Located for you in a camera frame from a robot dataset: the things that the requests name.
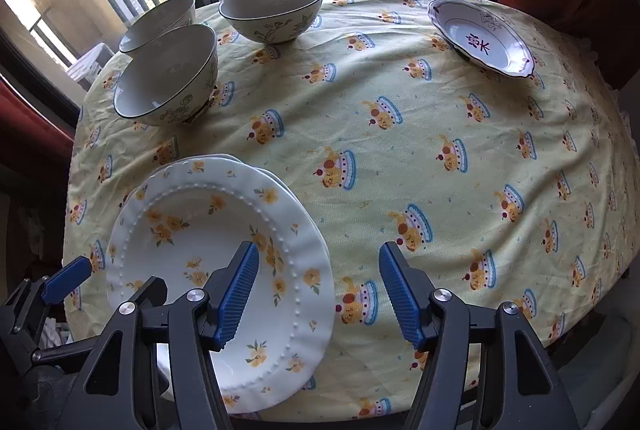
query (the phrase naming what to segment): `blue gripper pad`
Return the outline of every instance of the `blue gripper pad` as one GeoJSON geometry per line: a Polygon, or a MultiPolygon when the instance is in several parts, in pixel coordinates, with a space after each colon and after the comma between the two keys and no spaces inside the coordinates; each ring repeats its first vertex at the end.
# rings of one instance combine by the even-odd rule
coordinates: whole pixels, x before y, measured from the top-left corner
{"type": "Polygon", "coordinates": [[[380,246],[378,264],[382,282],[385,284],[386,292],[394,308],[402,336],[413,344],[414,349],[418,349],[425,341],[420,325],[420,309],[418,309],[411,289],[404,280],[398,262],[386,244],[380,246]]]}
{"type": "Polygon", "coordinates": [[[236,330],[257,273],[258,247],[252,243],[244,254],[218,310],[218,328],[213,339],[221,349],[236,336],[236,330]]]}
{"type": "Polygon", "coordinates": [[[47,305],[59,304],[89,276],[91,261],[85,256],[79,256],[44,283],[40,297],[47,305]]]}

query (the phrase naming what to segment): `silver bolt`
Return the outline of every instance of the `silver bolt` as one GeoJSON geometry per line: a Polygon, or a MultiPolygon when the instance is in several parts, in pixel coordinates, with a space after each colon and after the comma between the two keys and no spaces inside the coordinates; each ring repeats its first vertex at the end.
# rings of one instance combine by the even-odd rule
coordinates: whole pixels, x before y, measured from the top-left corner
{"type": "Polygon", "coordinates": [[[436,289],[433,292],[433,297],[438,302],[448,302],[451,299],[451,296],[451,291],[449,291],[448,289],[436,289]]]}
{"type": "Polygon", "coordinates": [[[121,315],[130,315],[135,310],[136,305],[133,302],[124,302],[124,304],[120,304],[120,307],[118,307],[121,315]]]}
{"type": "Polygon", "coordinates": [[[192,289],[187,293],[187,299],[190,302],[199,302],[204,298],[204,291],[202,289],[192,289]]]}
{"type": "Polygon", "coordinates": [[[518,306],[513,302],[505,302],[504,304],[502,304],[502,308],[508,315],[516,315],[520,312],[518,306]]]}

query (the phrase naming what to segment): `white plate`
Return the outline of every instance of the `white plate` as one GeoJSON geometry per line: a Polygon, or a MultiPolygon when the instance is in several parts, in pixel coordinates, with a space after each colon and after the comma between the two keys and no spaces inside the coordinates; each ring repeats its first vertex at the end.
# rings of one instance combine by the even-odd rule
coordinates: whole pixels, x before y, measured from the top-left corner
{"type": "MultiPolygon", "coordinates": [[[[263,410],[294,394],[331,337],[329,255],[302,205],[250,166],[191,158],[161,169],[132,193],[109,246],[108,299],[116,309],[150,275],[165,280],[167,300],[174,301],[228,264],[242,240],[260,242],[258,275],[236,337],[211,353],[229,413],[263,410]]],[[[159,352],[162,370],[166,359],[159,352]]]]}
{"type": "Polygon", "coordinates": [[[522,38],[498,16],[464,0],[432,0],[429,18],[458,51],[505,76],[528,77],[533,56],[522,38]]]}

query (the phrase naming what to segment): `plate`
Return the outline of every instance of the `plate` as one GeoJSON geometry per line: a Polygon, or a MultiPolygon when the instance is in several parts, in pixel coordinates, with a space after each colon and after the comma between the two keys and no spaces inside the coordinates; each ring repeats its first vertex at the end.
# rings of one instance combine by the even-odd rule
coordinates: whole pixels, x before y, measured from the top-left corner
{"type": "Polygon", "coordinates": [[[529,77],[533,56],[516,31],[493,13],[464,0],[432,0],[429,18],[455,49],[505,76],[529,77]]]}
{"type": "MultiPolygon", "coordinates": [[[[111,234],[108,299],[116,309],[150,275],[172,302],[226,266],[243,240],[260,266],[238,331],[211,353],[229,413],[263,410],[297,392],[321,361],[334,325],[326,244],[286,188],[233,159],[201,157],[151,175],[125,203],[111,234]]],[[[168,370],[166,346],[158,363],[168,370]]]]}

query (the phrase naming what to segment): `patterned tablecloth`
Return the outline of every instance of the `patterned tablecloth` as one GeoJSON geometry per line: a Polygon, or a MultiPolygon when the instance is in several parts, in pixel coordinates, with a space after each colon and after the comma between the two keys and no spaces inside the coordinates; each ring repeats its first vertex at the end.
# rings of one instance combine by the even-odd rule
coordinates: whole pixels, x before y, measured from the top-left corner
{"type": "MultiPolygon", "coordinates": [[[[68,190],[67,263],[94,274],[65,302],[75,338],[111,316],[105,266],[123,201],[158,166],[229,153],[299,197],[331,253],[334,336],[306,388],[258,417],[330,420],[409,408],[427,356],[402,339],[378,272],[397,240],[412,266],[464,301],[518,303],[545,344],[616,282],[638,244],[638,163],[617,105],[580,44],[521,12],[472,0],[529,45],[512,79],[466,63],[430,0],[324,0],[289,44],[248,41],[217,5],[218,90],[191,125],[119,118],[116,54],[82,106],[68,190]]],[[[466,384],[476,384],[472,348],[466,384]]]]}

